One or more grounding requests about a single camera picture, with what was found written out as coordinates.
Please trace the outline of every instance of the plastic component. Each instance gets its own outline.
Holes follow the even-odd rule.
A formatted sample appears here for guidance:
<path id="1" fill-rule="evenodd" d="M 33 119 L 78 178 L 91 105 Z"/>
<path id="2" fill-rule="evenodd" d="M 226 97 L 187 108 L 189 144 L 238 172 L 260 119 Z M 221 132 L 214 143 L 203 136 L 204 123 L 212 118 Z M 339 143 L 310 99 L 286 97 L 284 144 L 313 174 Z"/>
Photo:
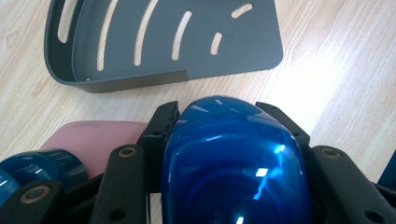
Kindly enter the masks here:
<path id="1" fill-rule="evenodd" d="M 147 176 L 149 176 L 148 191 L 150 193 L 161 192 L 166 141 L 179 116 L 177 101 L 160 105 L 137 141 L 137 144 L 145 149 Z"/>
<path id="2" fill-rule="evenodd" d="M 2 224 L 64 224 L 67 201 L 62 184 L 41 180 L 22 186 L 0 208 Z"/>
<path id="3" fill-rule="evenodd" d="M 20 185 L 14 179 L 14 177 L 9 175 L 6 171 L 0 169 L 0 207 L 19 187 Z"/>
<path id="4" fill-rule="evenodd" d="M 84 91 L 120 91 L 234 73 L 270 69 L 283 57 L 274 0 L 160 0 L 77 1 L 67 40 L 58 37 L 65 0 L 52 0 L 47 18 L 44 54 L 52 77 Z M 252 9 L 234 18 L 244 5 Z M 108 29 L 105 17 L 115 6 Z M 151 9 L 146 32 L 145 12 Z M 191 18 L 178 41 L 179 57 L 173 58 L 177 30 L 183 15 Z M 106 41 L 101 42 L 105 34 Z M 211 53 L 216 34 L 219 51 Z M 135 49 L 141 43 L 141 63 Z M 104 48 L 103 69 L 98 69 L 99 45 Z"/>
<path id="5" fill-rule="evenodd" d="M 150 223 L 145 153 L 138 145 L 118 147 L 111 152 L 91 224 Z"/>
<path id="6" fill-rule="evenodd" d="M 345 152 L 312 147 L 306 161 L 310 181 L 327 205 L 325 223 L 395 223 L 394 208 Z"/>
<path id="7" fill-rule="evenodd" d="M 180 116 L 165 152 L 163 223 L 310 223 L 302 153 L 258 107 L 212 96 Z"/>
<path id="8" fill-rule="evenodd" d="M 81 161 L 63 149 L 23 152 L 5 159 L 0 168 L 21 185 L 35 180 L 58 180 L 70 189 L 88 179 Z"/>

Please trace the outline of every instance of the glossy blue shell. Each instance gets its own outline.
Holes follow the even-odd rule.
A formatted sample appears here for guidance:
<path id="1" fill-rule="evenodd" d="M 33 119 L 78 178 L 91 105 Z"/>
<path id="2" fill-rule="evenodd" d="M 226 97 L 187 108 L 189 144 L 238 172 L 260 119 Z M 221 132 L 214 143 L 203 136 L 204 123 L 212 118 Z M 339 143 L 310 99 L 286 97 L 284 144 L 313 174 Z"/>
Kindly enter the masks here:
<path id="1" fill-rule="evenodd" d="M 191 103 L 165 152 L 163 223 L 310 223 L 296 141 L 247 102 L 211 96 Z"/>
<path id="2" fill-rule="evenodd" d="M 18 182 L 6 171 L 0 169 L 0 207 L 9 196 L 20 188 Z"/>
<path id="3" fill-rule="evenodd" d="M 21 186 L 35 180 L 58 180 L 70 189 L 88 180 L 81 161 L 63 149 L 22 152 L 0 162 Z"/>

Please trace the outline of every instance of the pink fabric pad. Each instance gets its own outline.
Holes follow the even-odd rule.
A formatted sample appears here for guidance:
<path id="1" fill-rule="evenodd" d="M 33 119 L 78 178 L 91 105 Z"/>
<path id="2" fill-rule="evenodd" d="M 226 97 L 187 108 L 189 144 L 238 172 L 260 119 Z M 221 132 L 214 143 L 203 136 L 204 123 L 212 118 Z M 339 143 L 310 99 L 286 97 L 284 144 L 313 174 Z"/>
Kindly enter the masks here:
<path id="1" fill-rule="evenodd" d="M 104 172 L 116 147 L 136 144 L 147 123 L 131 121 L 76 121 L 65 124 L 41 149 L 61 148 L 78 157 L 92 178 Z"/>

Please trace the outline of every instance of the metal grommet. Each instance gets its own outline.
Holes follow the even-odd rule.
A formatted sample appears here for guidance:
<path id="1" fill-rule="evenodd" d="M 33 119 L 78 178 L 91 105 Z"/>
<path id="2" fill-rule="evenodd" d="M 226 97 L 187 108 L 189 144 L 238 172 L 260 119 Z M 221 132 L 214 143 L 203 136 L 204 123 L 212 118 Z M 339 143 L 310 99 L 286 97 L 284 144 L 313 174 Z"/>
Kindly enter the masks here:
<path id="1" fill-rule="evenodd" d="M 323 148 L 321 150 L 321 152 L 324 153 L 326 156 L 331 157 L 331 158 L 338 159 L 338 158 L 341 157 L 340 153 L 338 153 L 337 151 L 332 150 L 332 149 Z"/>
<path id="2" fill-rule="evenodd" d="M 50 187 L 41 185 L 26 190 L 21 196 L 21 203 L 35 203 L 50 193 Z"/>
<path id="3" fill-rule="evenodd" d="M 136 148 L 134 147 L 126 147 L 119 151 L 121 157 L 132 157 L 134 154 L 136 154 Z"/>

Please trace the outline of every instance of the table surface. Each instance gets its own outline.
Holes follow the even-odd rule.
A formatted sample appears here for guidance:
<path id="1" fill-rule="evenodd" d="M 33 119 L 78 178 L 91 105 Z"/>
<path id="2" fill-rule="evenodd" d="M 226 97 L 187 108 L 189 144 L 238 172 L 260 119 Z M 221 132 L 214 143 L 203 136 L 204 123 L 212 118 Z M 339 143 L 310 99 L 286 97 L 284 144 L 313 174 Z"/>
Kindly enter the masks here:
<path id="1" fill-rule="evenodd" d="M 76 120 L 149 121 L 157 106 L 213 94 L 280 107 L 311 146 L 344 150 L 377 181 L 396 149 L 396 1 L 276 0 L 284 58 L 266 71 L 93 94 L 44 62 L 50 1 L 0 2 L 0 159 L 34 150 Z M 160 196 L 153 223 L 161 223 Z"/>

